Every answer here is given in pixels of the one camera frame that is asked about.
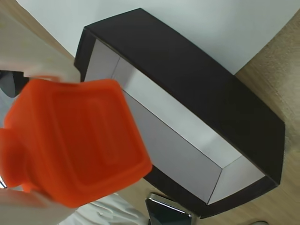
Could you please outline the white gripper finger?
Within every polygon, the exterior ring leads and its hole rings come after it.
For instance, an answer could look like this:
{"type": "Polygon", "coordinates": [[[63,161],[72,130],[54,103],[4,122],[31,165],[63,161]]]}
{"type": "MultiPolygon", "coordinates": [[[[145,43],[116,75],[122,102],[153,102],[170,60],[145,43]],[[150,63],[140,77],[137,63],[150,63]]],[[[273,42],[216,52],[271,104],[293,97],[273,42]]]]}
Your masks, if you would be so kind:
{"type": "Polygon", "coordinates": [[[80,82],[72,61],[8,14],[0,15],[0,69],[25,77],[80,82]]]}
{"type": "Polygon", "coordinates": [[[2,225],[57,225],[74,212],[36,191],[0,190],[2,225]]]}

